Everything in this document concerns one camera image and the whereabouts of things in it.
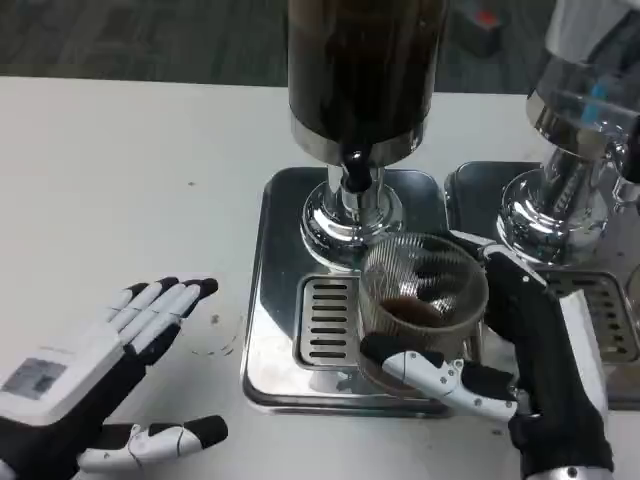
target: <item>drain slot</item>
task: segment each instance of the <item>drain slot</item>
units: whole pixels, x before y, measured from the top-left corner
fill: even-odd
[[[314,305],[311,307],[316,312],[346,312],[347,307],[344,305]]]
[[[312,277],[302,285],[298,358],[309,367],[355,366],[358,279]]]
[[[346,295],[329,295],[329,294],[323,294],[323,295],[314,295],[313,296],[314,300],[346,300],[347,296]]]
[[[309,355],[314,358],[346,358],[347,356],[344,352],[311,352]]]
[[[311,340],[309,343],[311,345],[326,345],[334,347],[344,347],[347,344],[344,340]]]
[[[317,284],[313,286],[314,290],[347,290],[349,287],[347,285],[343,285],[341,283],[336,284]]]
[[[347,330],[344,328],[312,328],[311,333],[332,333],[334,335],[344,335]]]
[[[347,317],[311,317],[312,322],[344,323]]]

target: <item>robotic hand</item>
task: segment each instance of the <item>robotic hand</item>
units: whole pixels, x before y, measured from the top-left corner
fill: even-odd
[[[135,470],[224,440],[218,416],[146,430],[103,425],[217,289],[212,278],[133,285],[85,332],[40,346],[0,378],[0,479]]]
[[[515,346],[519,378],[462,358],[445,361],[402,339],[372,334],[361,352],[426,397],[508,422],[528,480],[605,480],[607,397],[593,324],[582,292],[558,300],[502,245],[461,232],[449,237],[485,268],[485,323]]]

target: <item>label on robot hand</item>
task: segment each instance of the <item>label on robot hand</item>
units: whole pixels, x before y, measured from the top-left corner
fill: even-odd
[[[27,358],[0,390],[31,400],[39,400],[66,369],[66,366],[59,363]]]

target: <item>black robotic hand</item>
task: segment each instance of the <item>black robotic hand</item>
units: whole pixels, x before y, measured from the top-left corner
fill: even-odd
[[[590,398],[585,389],[586,383],[597,385],[599,368],[587,367],[593,352],[581,337],[583,317],[565,313],[546,285],[523,274],[505,253],[489,255],[485,269],[492,297],[485,321],[514,344],[518,387],[529,397],[529,411],[509,422],[523,476],[566,466],[613,471],[606,400],[597,391]]]
[[[362,353],[427,396],[508,421],[524,478],[558,469],[613,471],[606,392],[584,297],[559,301],[535,271],[494,241],[460,232],[441,236],[483,265],[485,323],[514,344],[519,377],[463,359],[447,363],[436,352],[375,334],[363,339]],[[513,386],[521,395],[513,395]]]

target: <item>dark liquid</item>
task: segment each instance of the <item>dark liquid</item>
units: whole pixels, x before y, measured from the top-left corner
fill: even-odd
[[[371,145],[428,113],[446,0],[289,0],[289,102],[307,128]]]
[[[397,297],[383,300],[380,306],[394,317],[416,327],[444,327],[445,322],[438,310],[414,297]]]

